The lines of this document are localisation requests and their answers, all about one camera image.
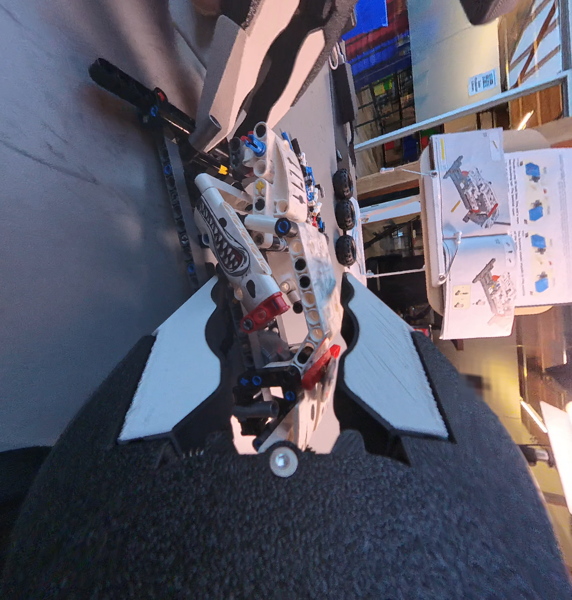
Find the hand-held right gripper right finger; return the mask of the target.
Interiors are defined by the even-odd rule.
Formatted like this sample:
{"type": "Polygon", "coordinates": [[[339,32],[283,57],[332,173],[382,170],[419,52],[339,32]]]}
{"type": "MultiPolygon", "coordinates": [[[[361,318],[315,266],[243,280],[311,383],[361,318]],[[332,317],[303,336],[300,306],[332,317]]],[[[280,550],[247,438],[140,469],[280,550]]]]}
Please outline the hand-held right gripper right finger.
{"type": "Polygon", "coordinates": [[[354,275],[343,274],[338,384],[388,431],[449,439],[413,339],[414,331],[354,275]]]}

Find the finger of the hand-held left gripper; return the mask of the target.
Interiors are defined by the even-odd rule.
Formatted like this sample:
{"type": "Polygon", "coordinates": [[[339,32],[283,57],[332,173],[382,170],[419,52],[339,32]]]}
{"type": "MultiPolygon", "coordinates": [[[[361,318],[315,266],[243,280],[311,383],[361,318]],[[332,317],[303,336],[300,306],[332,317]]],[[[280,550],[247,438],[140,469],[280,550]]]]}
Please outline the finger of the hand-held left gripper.
{"type": "Polygon", "coordinates": [[[307,85],[326,47],[325,29],[335,5],[299,5],[271,44],[249,101],[249,126],[274,127],[307,85]]]}
{"type": "Polygon", "coordinates": [[[210,46],[207,72],[190,144],[209,151],[234,127],[241,105],[258,79],[267,53],[263,17],[256,14],[247,29],[220,16],[210,46]]]}

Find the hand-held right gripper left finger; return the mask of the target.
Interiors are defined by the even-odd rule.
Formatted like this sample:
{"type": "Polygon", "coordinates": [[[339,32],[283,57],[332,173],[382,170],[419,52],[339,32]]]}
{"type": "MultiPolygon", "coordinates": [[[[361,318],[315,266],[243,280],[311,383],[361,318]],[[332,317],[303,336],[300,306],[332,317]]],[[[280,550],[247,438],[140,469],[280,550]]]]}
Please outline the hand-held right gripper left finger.
{"type": "Polygon", "coordinates": [[[232,320],[224,278],[213,277],[155,332],[119,442],[205,443],[230,430],[232,320]]]}

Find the toy brick vehicle model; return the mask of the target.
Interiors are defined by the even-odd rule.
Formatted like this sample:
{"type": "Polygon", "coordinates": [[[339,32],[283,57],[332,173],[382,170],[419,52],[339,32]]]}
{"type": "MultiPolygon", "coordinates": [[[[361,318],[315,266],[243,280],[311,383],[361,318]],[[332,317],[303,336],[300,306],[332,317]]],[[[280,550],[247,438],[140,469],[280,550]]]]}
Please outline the toy brick vehicle model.
{"type": "MultiPolygon", "coordinates": [[[[264,122],[223,143],[225,152],[193,151],[189,160],[194,122],[161,89],[147,88],[103,58],[88,72],[154,131],[191,285],[198,291],[213,277],[227,282],[236,448],[268,452],[272,468],[284,475],[298,453],[313,449],[336,386],[342,307],[321,220],[323,190],[314,186],[297,140],[276,136],[264,122]]],[[[119,445],[165,439],[182,454],[202,449],[203,443],[169,437],[120,443],[124,420],[119,445]]]]}

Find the grey desk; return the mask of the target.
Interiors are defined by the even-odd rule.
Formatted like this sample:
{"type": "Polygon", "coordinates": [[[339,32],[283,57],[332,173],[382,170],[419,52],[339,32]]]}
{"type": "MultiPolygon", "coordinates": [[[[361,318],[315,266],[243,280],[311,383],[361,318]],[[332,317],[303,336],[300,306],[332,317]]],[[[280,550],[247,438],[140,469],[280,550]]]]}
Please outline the grey desk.
{"type": "Polygon", "coordinates": [[[186,299],[161,166],[109,59],[195,116],[215,19],[190,1],[0,1],[0,453],[52,446],[186,299]]]}

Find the printed task sheet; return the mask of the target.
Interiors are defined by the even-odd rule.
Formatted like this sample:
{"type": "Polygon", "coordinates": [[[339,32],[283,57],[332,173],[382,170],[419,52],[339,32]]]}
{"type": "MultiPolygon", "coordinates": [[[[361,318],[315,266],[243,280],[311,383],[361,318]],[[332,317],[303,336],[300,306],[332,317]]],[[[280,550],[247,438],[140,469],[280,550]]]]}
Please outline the printed task sheet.
{"type": "Polygon", "coordinates": [[[516,304],[572,303],[572,148],[505,154],[516,304]]]}

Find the black flat plate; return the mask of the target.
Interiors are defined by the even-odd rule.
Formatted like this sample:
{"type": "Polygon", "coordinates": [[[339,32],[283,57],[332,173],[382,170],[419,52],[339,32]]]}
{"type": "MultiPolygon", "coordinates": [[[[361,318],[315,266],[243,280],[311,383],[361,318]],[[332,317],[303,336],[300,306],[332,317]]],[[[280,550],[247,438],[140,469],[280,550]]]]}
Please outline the black flat plate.
{"type": "Polygon", "coordinates": [[[348,144],[348,153],[351,164],[356,167],[356,152],[354,149],[355,122],[357,118],[357,98],[352,78],[350,64],[345,61],[343,56],[338,59],[338,66],[332,70],[333,83],[337,100],[337,110],[342,124],[348,124],[350,127],[350,141],[348,144]]]}

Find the white instruction booklet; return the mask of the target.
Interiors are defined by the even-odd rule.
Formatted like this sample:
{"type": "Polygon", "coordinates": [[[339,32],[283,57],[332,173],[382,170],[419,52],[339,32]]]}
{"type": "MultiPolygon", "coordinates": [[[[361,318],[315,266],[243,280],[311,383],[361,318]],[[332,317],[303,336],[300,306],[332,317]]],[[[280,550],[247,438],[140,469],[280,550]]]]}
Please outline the white instruction booklet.
{"type": "Polygon", "coordinates": [[[432,136],[425,207],[431,283],[443,294],[441,338],[506,337],[517,292],[503,129],[432,136]]]}

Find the white booklet stand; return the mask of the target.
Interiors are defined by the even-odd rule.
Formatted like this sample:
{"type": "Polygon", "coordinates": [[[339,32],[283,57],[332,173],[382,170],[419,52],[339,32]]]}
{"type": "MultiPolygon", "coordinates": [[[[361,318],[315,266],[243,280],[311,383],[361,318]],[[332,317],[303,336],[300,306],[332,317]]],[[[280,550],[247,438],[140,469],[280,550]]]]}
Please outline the white booklet stand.
{"type": "Polygon", "coordinates": [[[419,176],[419,194],[375,206],[363,207],[360,209],[360,223],[369,224],[419,215],[424,232],[424,248],[428,261],[427,275],[431,279],[430,286],[442,286],[447,279],[448,266],[445,257],[443,218],[440,208],[440,173],[437,169],[430,168],[429,162],[425,161],[416,169],[399,167],[398,170],[419,176]]]}

